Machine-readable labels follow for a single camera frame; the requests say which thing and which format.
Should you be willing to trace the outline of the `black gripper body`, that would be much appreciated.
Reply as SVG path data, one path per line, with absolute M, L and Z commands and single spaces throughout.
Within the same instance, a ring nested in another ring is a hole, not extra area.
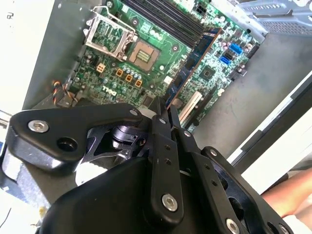
M 153 127 L 146 156 L 130 159 L 61 196 L 42 234 L 209 234 L 190 174 L 169 128 Z

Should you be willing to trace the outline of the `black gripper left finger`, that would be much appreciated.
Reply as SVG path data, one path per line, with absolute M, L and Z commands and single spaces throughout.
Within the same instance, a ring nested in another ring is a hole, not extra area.
M 153 127 L 172 138 L 169 109 L 156 98 L 142 111 L 128 103 L 22 111 L 10 120 L 6 154 L 54 176 L 100 158 L 125 155 L 124 163 L 147 155 Z

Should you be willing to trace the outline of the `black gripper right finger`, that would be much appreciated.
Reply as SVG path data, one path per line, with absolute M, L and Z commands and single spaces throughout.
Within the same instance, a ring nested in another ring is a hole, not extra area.
M 212 234 L 291 234 L 290 226 L 211 146 L 200 150 L 193 135 L 181 127 L 177 110 L 169 109 L 180 169 L 190 174 L 187 204 L 199 213 Z

